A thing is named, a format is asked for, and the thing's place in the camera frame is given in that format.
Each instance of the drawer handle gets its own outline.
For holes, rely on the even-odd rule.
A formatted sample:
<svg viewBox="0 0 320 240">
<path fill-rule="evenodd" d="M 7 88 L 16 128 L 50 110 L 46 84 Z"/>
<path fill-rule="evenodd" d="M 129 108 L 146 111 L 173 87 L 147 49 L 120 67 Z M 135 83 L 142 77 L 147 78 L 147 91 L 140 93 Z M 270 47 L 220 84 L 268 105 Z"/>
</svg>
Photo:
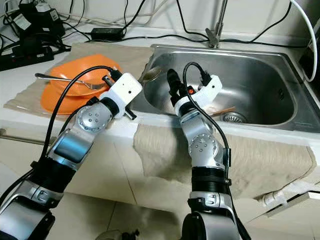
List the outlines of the drawer handle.
<svg viewBox="0 0 320 240">
<path fill-rule="evenodd" d="M 7 140 L 12 140 L 12 141 L 28 143 L 28 144 L 37 144 L 37 145 L 44 145 L 45 144 L 44 141 L 40 141 L 40 140 L 34 140 L 34 139 L 29 139 L 29 138 L 24 138 L 24 137 L 19 137 L 19 136 L 6 135 L 6 130 L 4 128 L 0 128 L 0 139 L 7 139 Z M 57 138 L 55 136 L 52 136 L 50 138 L 49 145 L 52 145 L 52 143 L 56 139 Z"/>
</svg>

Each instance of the sink basin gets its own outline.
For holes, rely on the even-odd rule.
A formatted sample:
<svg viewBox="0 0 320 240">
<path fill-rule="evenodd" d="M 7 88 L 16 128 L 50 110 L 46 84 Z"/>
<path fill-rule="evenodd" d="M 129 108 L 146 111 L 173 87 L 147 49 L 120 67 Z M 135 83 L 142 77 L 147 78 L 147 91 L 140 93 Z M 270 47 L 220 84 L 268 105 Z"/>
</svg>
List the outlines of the sink basin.
<svg viewBox="0 0 320 240">
<path fill-rule="evenodd" d="M 167 71 L 174 69 L 182 79 L 185 65 L 197 62 L 210 74 L 219 76 L 223 85 L 210 106 L 216 111 L 235 107 L 234 111 L 215 117 L 215 120 L 320 132 L 320 111 L 285 54 L 170 45 L 152 47 L 155 51 L 144 72 L 155 66 L 160 66 L 163 72 L 143 86 L 143 92 L 132 102 L 133 110 L 174 115 Z M 198 69 L 189 68 L 187 82 L 194 89 L 198 88 Z"/>
</svg>

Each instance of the sink drain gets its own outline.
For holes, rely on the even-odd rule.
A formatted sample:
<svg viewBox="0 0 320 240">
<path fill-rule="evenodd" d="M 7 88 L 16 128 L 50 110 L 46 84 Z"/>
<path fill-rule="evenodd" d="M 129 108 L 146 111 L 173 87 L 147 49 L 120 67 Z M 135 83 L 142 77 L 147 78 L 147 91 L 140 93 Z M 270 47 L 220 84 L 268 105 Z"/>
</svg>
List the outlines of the sink drain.
<svg viewBox="0 0 320 240">
<path fill-rule="evenodd" d="M 227 112 L 226 114 L 222 115 L 221 118 L 222 121 L 231 123 L 245 124 L 248 122 L 247 119 L 238 112 Z"/>
</svg>

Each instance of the silver robot arm segment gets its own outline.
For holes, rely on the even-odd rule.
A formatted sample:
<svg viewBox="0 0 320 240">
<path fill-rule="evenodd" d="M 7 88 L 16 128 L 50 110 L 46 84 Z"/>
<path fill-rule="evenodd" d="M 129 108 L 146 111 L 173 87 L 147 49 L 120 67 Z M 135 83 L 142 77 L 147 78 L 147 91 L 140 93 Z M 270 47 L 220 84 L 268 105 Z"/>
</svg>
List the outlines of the silver robot arm segment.
<svg viewBox="0 0 320 240">
<path fill-rule="evenodd" d="M 230 149 L 219 143 L 212 124 L 187 97 L 188 91 L 204 107 L 221 91 L 219 77 L 204 74 L 206 81 L 196 92 L 192 86 L 186 89 L 173 69 L 167 72 L 171 102 L 188 141 L 192 164 L 192 192 L 188 199 L 191 213 L 183 221 L 181 240 L 239 240 L 237 216 L 229 192 Z"/>
<path fill-rule="evenodd" d="M 82 107 L 70 129 L 63 131 L 45 158 L 33 167 L 0 208 L 0 240 L 43 240 L 54 224 L 49 209 L 55 208 L 64 190 L 84 162 L 96 136 L 113 118 L 121 118 L 125 108 L 142 90 L 140 83 L 124 73 L 99 102 Z"/>
</svg>

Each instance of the drying mat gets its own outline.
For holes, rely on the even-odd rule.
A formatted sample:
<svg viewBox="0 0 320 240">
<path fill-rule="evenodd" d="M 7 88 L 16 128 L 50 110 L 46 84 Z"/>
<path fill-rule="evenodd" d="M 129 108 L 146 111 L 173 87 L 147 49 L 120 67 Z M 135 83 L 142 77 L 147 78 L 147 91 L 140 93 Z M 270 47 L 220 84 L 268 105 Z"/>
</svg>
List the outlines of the drying mat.
<svg viewBox="0 0 320 240">
<path fill-rule="evenodd" d="M 306 146 L 227 135 L 231 147 L 232 195 L 255 198 L 282 189 L 316 167 Z M 138 126 L 134 149 L 146 177 L 160 177 L 191 185 L 191 158 L 181 128 Z"/>
<path fill-rule="evenodd" d="M 53 68 L 79 58 L 102 54 L 117 62 L 125 73 L 131 73 L 136 79 L 139 79 L 153 53 L 154 49 L 151 47 L 131 47 L 105 42 L 75 43 L 72 45 L 70 54 Z M 41 117 L 50 117 L 51 113 L 44 110 L 40 104 L 42 92 L 48 82 L 37 79 L 24 91 L 18 93 L 14 99 L 4 104 L 4 107 Z M 57 119 L 65 118 L 66 116 L 63 115 L 57 116 Z"/>
</svg>

